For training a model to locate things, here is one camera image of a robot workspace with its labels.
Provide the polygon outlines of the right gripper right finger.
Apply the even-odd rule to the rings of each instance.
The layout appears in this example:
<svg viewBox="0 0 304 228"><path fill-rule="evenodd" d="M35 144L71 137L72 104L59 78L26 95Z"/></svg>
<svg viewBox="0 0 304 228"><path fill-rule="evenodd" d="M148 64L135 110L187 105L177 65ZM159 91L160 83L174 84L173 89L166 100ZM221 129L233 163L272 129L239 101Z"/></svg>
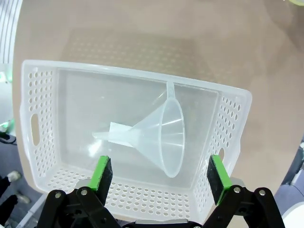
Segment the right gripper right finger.
<svg viewBox="0 0 304 228"><path fill-rule="evenodd" d="M210 156L207 178L216 208L204 228L226 228L234 216L242 216L249 228L285 227L271 190L261 187L251 192L233 184L218 155Z"/></svg>

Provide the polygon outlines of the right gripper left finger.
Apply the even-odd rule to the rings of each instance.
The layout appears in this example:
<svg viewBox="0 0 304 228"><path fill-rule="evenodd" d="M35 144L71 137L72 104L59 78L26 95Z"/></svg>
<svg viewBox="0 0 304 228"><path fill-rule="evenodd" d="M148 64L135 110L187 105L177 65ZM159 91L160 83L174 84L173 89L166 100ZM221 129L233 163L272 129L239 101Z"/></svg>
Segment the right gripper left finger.
<svg viewBox="0 0 304 228"><path fill-rule="evenodd" d="M105 207L113 177L111 159L101 156L88 184L67 194L52 190L46 198L38 228L117 228Z"/></svg>

